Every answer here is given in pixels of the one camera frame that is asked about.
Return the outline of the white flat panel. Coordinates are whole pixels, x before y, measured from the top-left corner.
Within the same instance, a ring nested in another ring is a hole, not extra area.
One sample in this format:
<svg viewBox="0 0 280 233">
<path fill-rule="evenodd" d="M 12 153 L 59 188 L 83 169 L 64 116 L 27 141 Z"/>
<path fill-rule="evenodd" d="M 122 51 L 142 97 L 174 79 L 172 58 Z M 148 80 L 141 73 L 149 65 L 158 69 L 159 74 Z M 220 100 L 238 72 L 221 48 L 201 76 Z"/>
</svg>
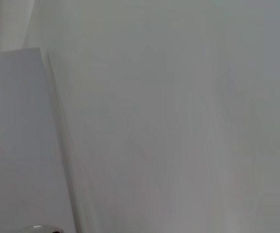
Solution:
<svg viewBox="0 0 280 233">
<path fill-rule="evenodd" d="M 38 48 L 0 53 L 0 233 L 76 233 Z"/>
</svg>

